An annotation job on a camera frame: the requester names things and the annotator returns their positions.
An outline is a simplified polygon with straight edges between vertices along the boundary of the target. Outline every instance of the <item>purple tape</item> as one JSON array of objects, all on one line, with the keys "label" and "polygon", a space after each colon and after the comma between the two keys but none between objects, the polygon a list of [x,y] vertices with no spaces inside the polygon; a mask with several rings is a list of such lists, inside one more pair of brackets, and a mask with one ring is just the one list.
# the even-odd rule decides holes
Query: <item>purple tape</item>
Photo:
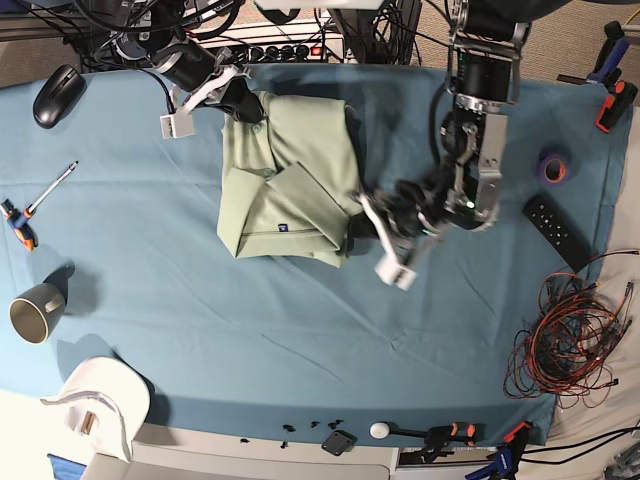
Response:
[{"label": "purple tape", "polygon": [[558,153],[548,153],[540,158],[538,177],[548,187],[557,187],[569,180],[569,163]]}]

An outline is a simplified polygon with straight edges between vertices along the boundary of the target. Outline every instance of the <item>white ball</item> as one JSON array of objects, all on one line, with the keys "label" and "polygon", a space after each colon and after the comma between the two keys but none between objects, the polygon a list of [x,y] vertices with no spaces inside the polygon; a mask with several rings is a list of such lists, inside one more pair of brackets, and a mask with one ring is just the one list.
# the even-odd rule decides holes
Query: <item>white ball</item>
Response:
[{"label": "white ball", "polygon": [[369,429],[371,436],[377,440],[382,440],[389,436],[390,428],[386,423],[374,423]]}]

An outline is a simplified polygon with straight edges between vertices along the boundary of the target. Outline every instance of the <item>tangled cables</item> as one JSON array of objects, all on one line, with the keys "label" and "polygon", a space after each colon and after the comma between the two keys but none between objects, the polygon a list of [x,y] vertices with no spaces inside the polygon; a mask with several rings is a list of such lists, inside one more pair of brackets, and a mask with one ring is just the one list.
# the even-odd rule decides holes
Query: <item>tangled cables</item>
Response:
[{"label": "tangled cables", "polygon": [[[612,254],[639,253],[611,252],[592,261]],[[536,322],[529,330],[518,332],[514,340],[503,385],[505,395],[521,399],[551,393],[564,406],[563,397],[584,402],[591,391],[617,385],[605,361],[631,325],[628,312],[633,283],[627,284],[615,310],[596,294],[597,286],[573,273],[553,273],[545,279],[538,293]],[[605,372],[606,381],[602,380]],[[587,407],[597,405],[585,402]]]}]

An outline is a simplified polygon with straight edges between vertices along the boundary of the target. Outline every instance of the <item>folded shirt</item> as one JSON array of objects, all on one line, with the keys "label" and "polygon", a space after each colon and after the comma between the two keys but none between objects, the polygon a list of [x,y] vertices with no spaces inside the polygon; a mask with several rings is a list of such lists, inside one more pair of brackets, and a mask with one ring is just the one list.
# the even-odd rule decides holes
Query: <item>folded shirt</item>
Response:
[{"label": "folded shirt", "polygon": [[339,267],[362,211],[341,100],[259,93],[265,119],[227,116],[218,236],[236,258],[296,255]]}]

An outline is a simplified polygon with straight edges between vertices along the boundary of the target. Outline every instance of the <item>blue clamp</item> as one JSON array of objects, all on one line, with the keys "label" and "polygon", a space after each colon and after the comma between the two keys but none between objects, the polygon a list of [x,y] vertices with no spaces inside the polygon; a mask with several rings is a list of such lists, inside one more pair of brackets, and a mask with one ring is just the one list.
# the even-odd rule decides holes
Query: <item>blue clamp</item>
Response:
[{"label": "blue clamp", "polygon": [[492,476],[494,478],[502,478],[511,472],[513,468],[513,462],[511,458],[511,450],[504,447],[498,450],[498,453],[493,458],[493,462],[484,467],[482,470],[477,470],[473,473],[465,475],[467,480],[481,480],[482,478]]},{"label": "blue clamp", "polygon": [[505,444],[494,454],[489,455],[491,463],[486,467],[465,475],[466,480],[516,480],[518,466],[524,449],[529,440],[529,432],[533,425],[529,422],[520,422],[504,436]]},{"label": "blue clamp", "polygon": [[604,32],[607,35],[607,40],[600,49],[593,72],[587,75],[587,83],[605,83],[607,77],[615,71],[629,49],[630,44],[624,36],[620,22],[608,23],[604,27]]}]

